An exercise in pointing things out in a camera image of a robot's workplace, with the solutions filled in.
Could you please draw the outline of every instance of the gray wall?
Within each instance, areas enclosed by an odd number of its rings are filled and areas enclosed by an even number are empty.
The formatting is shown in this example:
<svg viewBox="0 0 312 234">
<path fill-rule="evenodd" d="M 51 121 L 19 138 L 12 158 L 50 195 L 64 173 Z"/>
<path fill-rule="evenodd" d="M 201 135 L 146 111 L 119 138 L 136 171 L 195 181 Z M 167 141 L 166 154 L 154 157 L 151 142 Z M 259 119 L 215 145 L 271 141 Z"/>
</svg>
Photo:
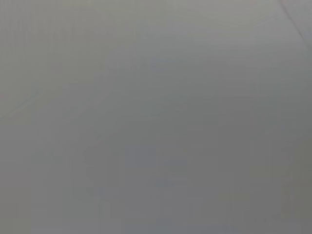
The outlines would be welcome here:
<svg viewBox="0 0 312 234">
<path fill-rule="evenodd" d="M 311 233 L 311 62 L 275 0 L 0 0 L 0 232 Z"/>
</svg>

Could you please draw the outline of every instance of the white ceiling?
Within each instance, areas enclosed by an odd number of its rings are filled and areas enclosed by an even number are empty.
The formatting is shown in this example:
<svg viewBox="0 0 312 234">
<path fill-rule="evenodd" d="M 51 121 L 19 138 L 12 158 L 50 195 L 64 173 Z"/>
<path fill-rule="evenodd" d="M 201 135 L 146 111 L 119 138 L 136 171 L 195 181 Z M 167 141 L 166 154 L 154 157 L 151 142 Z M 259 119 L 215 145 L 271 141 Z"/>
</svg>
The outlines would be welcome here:
<svg viewBox="0 0 312 234">
<path fill-rule="evenodd" d="M 0 231 L 311 233 L 307 12 L 0 0 Z"/>
</svg>

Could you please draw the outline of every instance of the gray surface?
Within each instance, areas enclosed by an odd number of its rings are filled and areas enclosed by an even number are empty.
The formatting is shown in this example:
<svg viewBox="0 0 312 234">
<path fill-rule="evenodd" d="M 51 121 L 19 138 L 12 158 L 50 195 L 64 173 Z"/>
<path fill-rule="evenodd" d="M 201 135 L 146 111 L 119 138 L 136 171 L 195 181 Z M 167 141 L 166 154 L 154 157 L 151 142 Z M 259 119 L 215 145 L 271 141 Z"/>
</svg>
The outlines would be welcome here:
<svg viewBox="0 0 312 234">
<path fill-rule="evenodd" d="M 311 233 L 311 55 L 275 0 L 0 1 L 0 232 Z"/>
</svg>

